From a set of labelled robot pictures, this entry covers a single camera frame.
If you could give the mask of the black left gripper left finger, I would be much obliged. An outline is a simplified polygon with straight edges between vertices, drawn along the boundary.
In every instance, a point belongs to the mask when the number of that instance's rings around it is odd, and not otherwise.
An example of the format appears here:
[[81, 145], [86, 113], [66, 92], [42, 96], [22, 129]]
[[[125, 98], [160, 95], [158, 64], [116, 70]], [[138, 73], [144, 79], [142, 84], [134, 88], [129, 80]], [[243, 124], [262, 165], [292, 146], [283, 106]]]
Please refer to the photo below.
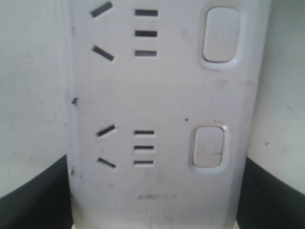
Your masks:
[[0, 199], [2, 229], [70, 229], [72, 225], [66, 156]]

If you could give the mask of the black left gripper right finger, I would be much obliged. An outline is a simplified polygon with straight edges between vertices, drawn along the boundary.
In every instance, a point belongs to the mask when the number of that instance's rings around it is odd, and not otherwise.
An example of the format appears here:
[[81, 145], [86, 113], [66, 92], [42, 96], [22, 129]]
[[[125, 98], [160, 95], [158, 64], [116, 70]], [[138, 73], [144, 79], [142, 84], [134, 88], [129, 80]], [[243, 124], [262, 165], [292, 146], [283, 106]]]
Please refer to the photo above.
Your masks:
[[247, 158], [236, 221], [241, 229], [303, 229], [305, 195]]

